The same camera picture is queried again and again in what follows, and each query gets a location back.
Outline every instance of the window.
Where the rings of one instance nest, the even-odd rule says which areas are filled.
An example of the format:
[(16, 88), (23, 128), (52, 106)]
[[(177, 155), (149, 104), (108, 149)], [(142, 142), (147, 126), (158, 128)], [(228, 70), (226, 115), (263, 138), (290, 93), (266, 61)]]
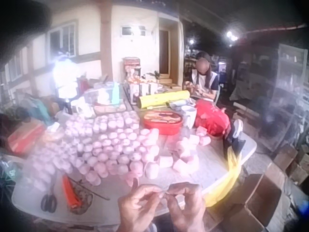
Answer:
[(17, 78), (22, 76), (22, 54), (21, 51), (18, 52), (10, 61), (9, 61), (9, 74), (10, 80), (14, 81)]
[(0, 72), (0, 103), (6, 104), (10, 101), (9, 91), (6, 85), (5, 70)]
[(76, 56), (76, 24), (70, 23), (52, 29), (47, 34), (48, 40), (48, 61), (53, 62), (58, 56), (58, 52), (63, 50), (68, 52), (69, 57)]
[(146, 28), (144, 26), (139, 27), (122, 27), (122, 35), (140, 35), (146, 36)]

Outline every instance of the plastic bag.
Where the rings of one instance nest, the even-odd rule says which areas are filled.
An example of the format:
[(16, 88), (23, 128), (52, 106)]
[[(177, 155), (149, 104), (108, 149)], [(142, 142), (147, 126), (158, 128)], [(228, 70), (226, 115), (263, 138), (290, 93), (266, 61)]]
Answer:
[(204, 127), (208, 134), (219, 137), (228, 133), (230, 120), (228, 116), (209, 101), (198, 100), (196, 104), (196, 127)]

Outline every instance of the orange pliers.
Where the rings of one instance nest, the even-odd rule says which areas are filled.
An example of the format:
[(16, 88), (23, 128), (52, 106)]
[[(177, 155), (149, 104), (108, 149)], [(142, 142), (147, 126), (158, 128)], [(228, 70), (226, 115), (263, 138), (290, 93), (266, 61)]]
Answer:
[(62, 177), (62, 187), (70, 208), (75, 209), (82, 206), (82, 201), (76, 196), (72, 184), (67, 175)]

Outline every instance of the yellow bag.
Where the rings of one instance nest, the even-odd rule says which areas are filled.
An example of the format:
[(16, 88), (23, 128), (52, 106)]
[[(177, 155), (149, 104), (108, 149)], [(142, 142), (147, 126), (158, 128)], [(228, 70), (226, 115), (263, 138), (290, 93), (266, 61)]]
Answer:
[(228, 176), (213, 191), (205, 196), (206, 207), (212, 207), (222, 200), (234, 186), (241, 171), (241, 153), (236, 158), (235, 153), (230, 146), (227, 149)]

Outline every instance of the hand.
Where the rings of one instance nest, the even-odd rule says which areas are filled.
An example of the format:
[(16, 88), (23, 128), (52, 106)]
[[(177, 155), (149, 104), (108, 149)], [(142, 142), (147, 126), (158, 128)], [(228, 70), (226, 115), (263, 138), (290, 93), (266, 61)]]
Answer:
[[(175, 196), (184, 195), (185, 206), (181, 210)], [(205, 201), (199, 185), (179, 183), (171, 185), (165, 195), (174, 226), (179, 232), (204, 232)]]
[(193, 93), (194, 90), (194, 85), (190, 81), (186, 81), (184, 83), (185, 89), (188, 90), (191, 94)]
[(200, 85), (195, 85), (195, 90), (196, 90), (196, 92), (199, 93), (200, 95), (203, 95), (203, 93), (206, 92)]
[(117, 231), (145, 231), (154, 219), (155, 210), (163, 196), (164, 193), (158, 186), (141, 185), (127, 196), (119, 198), (121, 222)]

